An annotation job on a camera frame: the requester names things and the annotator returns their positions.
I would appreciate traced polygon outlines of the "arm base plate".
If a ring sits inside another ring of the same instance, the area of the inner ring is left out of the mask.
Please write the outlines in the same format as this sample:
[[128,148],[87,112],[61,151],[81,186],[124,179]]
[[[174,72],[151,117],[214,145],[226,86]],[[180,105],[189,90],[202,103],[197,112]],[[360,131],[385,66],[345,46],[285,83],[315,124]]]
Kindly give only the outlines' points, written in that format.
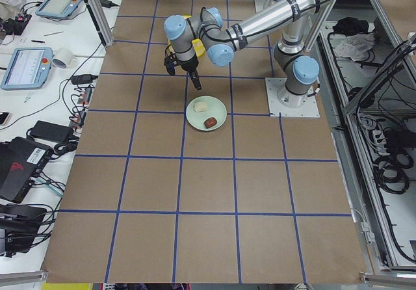
[[254,0],[256,15],[254,23],[267,23],[273,19],[275,0]]
[[266,78],[268,110],[271,117],[286,118],[319,118],[313,86],[309,86],[307,94],[298,96],[286,89],[286,78]]

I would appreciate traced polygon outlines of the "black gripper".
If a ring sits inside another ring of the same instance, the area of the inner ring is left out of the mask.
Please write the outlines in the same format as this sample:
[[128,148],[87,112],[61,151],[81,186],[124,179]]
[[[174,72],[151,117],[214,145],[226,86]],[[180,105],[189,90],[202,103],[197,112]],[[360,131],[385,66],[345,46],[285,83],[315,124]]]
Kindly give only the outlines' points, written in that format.
[[190,73],[190,79],[192,81],[192,84],[194,85],[194,88],[196,90],[201,90],[202,85],[200,82],[200,77],[197,72],[198,58],[192,57],[191,59],[188,59],[188,60],[181,60],[180,66],[182,67],[183,70]]

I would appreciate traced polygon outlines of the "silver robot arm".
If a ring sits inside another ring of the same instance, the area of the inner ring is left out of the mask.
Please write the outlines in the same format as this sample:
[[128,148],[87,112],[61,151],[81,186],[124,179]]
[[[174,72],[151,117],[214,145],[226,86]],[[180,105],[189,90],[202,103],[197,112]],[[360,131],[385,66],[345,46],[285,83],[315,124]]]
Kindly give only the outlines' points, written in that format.
[[268,7],[227,29],[222,28],[222,17],[215,7],[202,8],[189,18],[182,15],[168,17],[164,22],[164,31],[170,42],[164,58],[167,72],[174,75],[176,66],[180,66],[189,74],[194,88],[201,90],[197,71],[199,61],[193,40],[200,40],[211,62],[223,67],[233,61],[236,51],[282,28],[282,37],[274,48],[274,58],[287,79],[278,90],[278,100],[289,108],[302,106],[320,71],[318,62],[303,54],[307,17],[322,12],[333,0],[272,1]]

